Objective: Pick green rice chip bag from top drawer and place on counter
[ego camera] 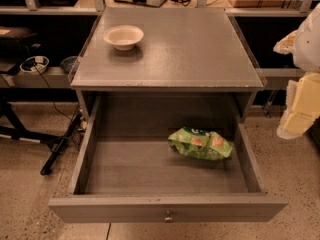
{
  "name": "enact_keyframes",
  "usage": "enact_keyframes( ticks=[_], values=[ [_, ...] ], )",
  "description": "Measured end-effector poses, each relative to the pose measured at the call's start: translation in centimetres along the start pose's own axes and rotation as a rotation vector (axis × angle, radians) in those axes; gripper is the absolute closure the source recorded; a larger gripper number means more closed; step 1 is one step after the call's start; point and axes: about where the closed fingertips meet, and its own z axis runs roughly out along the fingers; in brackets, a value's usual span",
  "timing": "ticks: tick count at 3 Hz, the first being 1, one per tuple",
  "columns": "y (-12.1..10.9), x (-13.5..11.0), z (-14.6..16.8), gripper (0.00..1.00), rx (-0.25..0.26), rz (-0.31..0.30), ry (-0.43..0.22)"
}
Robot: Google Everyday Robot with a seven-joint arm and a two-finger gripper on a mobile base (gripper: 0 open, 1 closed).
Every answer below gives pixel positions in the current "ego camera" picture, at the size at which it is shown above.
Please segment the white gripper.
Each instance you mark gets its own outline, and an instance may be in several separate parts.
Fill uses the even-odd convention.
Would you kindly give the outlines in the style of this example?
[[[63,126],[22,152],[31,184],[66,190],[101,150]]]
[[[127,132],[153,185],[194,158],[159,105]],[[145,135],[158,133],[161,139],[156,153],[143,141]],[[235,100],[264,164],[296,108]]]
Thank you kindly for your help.
[[[293,54],[294,65],[307,72],[320,72],[320,3],[301,23],[278,41],[273,51]],[[306,73],[290,80],[286,89],[286,110],[277,128],[283,139],[301,137],[320,117],[320,74]]]

